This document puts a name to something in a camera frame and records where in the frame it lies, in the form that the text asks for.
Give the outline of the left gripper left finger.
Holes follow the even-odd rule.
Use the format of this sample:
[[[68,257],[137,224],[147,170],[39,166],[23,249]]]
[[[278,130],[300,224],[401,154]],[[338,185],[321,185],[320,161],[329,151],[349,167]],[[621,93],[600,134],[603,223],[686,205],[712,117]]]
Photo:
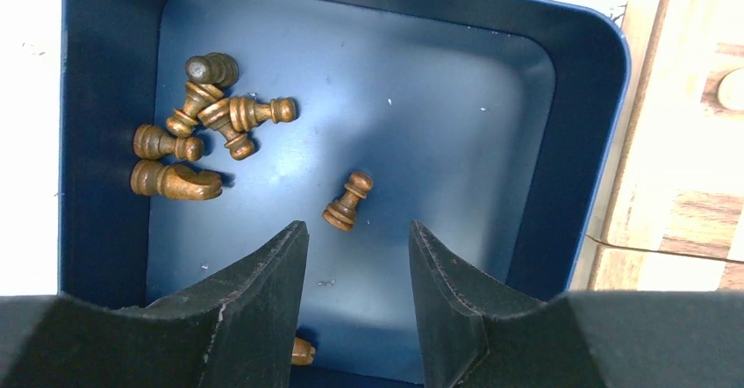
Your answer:
[[[4,387],[285,387],[309,233],[287,225],[252,254],[146,307],[69,295],[1,300]]]

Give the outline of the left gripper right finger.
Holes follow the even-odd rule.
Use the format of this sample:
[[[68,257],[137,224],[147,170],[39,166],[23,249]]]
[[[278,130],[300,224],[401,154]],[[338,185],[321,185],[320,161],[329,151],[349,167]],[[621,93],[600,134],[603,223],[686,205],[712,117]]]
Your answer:
[[[415,221],[411,284],[427,387],[740,387],[739,291],[569,291],[543,302]]]

